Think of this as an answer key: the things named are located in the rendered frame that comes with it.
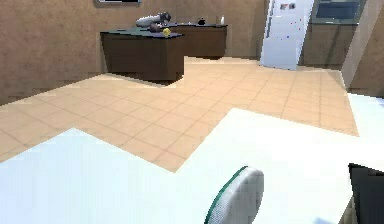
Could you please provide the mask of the dark brown kitchen counter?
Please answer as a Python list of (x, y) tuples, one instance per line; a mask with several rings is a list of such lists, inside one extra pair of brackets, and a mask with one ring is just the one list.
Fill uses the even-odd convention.
[(183, 35), (185, 56), (218, 60), (225, 55), (226, 25), (170, 24), (169, 28)]

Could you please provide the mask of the dark brown kitchen island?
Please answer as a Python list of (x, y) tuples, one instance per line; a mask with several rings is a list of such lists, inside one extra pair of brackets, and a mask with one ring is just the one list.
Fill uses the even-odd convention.
[(132, 28), (102, 31), (100, 39), (109, 73), (151, 82), (175, 82), (184, 74), (183, 34)]

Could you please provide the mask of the white round plate green rim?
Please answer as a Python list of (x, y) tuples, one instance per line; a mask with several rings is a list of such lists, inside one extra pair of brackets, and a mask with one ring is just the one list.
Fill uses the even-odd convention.
[(241, 167), (216, 194), (204, 224), (252, 224), (263, 193), (264, 173), (253, 167)]

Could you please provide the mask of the grey metal kettle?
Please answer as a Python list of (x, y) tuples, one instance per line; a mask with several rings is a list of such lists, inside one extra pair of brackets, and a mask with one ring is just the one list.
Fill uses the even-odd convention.
[(165, 24), (171, 20), (171, 15), (168, 12), (161, 12), (156, 15), (141, 17), (136, 21), (137, 27), (150, 27), (152, 24)]

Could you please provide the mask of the white table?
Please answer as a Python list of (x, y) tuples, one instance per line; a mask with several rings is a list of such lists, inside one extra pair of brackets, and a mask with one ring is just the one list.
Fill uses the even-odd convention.
[(0, 163), (0, 224), (203, 224), (243, 166), (264, 174), (253, 224), (338, 224), (349, 164), (384, 171), (384, 99), (349, 100), (357, 136), (232, 109), (175, 172), (69, 129)]

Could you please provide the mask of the white fridge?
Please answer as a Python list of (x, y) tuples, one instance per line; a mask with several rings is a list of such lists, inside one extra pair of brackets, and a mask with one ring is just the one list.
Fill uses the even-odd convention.
[[(269, 68), (296, 70), (314, 0), (270, 0), (260, 64)], [(269, 38), (268, 18), (272, 16)]]

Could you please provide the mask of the grey framed window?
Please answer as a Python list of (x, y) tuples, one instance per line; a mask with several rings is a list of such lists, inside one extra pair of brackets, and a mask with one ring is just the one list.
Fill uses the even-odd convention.
[(142, 0), (95, 0), (96, 3), (105, 6), (136, 6), (142, 3)]

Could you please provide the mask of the black box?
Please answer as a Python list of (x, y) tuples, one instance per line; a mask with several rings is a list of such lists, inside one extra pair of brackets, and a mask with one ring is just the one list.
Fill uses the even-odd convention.
[(384, 172), (348, 165), (358, 224), (384, 224)]

